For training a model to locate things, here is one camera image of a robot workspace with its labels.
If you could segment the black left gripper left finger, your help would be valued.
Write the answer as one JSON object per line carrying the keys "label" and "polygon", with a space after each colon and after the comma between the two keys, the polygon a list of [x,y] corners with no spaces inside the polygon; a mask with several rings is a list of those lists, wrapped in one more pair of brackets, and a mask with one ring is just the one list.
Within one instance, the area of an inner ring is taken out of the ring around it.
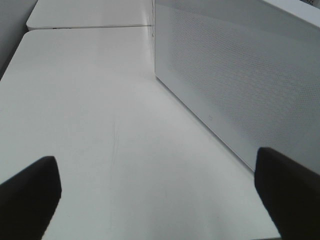
{"label": "black left gripper left finger", "polygon": [[40,240],[62,195],[58,164],[44,156],[0,185],[0,238]]}

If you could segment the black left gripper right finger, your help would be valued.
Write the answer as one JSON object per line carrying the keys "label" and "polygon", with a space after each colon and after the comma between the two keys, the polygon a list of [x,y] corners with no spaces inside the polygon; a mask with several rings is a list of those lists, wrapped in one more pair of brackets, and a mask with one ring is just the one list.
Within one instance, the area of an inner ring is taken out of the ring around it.
{"label": "black left gripper right finger", "polygon": [[320,238],[318,174],[270,147],[261,147],[254,186],[283,240]]}

